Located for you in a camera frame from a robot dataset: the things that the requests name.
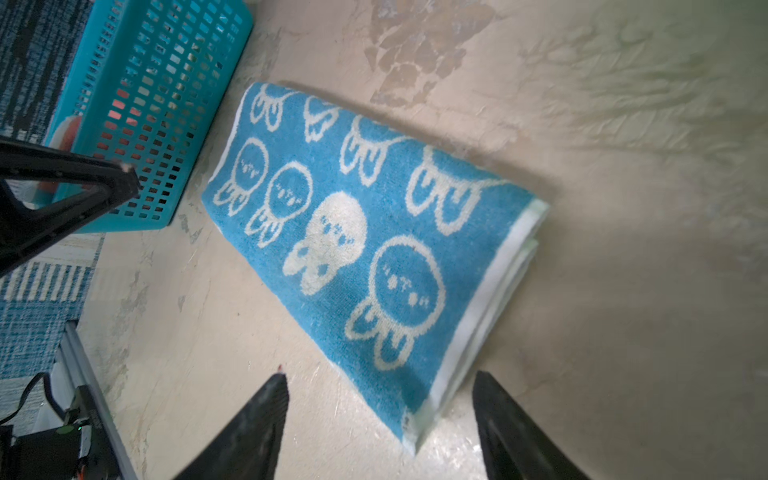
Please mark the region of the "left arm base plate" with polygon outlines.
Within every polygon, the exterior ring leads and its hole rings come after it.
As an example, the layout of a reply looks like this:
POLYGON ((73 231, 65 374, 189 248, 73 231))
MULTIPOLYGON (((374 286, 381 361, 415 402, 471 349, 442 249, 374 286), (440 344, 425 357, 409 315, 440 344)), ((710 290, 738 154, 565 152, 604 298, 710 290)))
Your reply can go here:
POLYGON ((2 479, 112 479, 91 425, 63 425, 16 437, 1 426, 2 479))

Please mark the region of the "light blue patterned towel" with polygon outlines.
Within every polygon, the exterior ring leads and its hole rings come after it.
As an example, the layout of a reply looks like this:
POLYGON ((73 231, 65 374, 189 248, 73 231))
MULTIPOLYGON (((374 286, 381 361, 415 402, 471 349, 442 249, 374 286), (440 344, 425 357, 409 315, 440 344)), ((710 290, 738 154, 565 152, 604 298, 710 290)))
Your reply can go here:
POLYGON ((203 203, 410 452, 520 283, 549 210, 386 124, 269 83, 244 93, 203 203))

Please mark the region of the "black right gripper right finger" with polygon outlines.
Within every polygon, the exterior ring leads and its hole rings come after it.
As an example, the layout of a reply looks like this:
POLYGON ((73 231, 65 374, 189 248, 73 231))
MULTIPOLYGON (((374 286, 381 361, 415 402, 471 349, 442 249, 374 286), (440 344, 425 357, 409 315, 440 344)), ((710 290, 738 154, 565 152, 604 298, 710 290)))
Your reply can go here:
POLYGON ((476 374, 472 401, 488 478, 588 478, 490 373, 476 374))

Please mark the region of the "red pink towel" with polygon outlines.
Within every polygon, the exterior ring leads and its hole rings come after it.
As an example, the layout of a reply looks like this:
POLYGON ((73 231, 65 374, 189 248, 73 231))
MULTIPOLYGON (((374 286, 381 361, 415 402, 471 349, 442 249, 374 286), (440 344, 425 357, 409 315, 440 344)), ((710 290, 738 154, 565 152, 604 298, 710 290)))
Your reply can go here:
MULTIPOLYGON (((72 115, 65 118, 54 130, 46 146, 56 150, 69 152, 80 129, 82 117, 72 115)), ((59 183, 56 181, 39 181, 37 191, 40 194, 54 195, 59 183)))

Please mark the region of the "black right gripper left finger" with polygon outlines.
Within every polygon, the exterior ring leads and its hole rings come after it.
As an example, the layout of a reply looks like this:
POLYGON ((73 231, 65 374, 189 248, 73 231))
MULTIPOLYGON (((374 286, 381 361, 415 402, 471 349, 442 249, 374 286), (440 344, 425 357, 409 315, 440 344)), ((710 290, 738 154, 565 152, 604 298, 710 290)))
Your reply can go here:
POLYGON ((286 375, 273 374, 179 479, 272 479, 289 406, 286 375))

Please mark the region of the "teal plastic basket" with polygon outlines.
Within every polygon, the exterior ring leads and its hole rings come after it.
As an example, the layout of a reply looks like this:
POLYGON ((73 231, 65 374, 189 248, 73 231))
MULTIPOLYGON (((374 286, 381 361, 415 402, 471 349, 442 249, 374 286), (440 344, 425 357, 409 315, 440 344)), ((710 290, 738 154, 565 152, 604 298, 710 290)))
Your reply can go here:
POLYGON ((237 0, 93 3, 44 143, 79 116, 72 152, 133 165, 140 187, 82 232, 171 222, 252 28, 237 0))

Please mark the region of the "aluminium front rail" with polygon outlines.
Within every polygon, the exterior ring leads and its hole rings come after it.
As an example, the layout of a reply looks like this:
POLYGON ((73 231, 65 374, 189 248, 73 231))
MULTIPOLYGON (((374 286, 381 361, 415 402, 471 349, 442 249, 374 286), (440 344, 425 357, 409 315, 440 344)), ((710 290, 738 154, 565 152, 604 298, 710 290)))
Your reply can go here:
POLYGON ((66 423, 80 435, 77 479, 135 479, 129 459, 104 394, 77 332, 78 322, 65 323, 56 365, 70 399, 66 423))

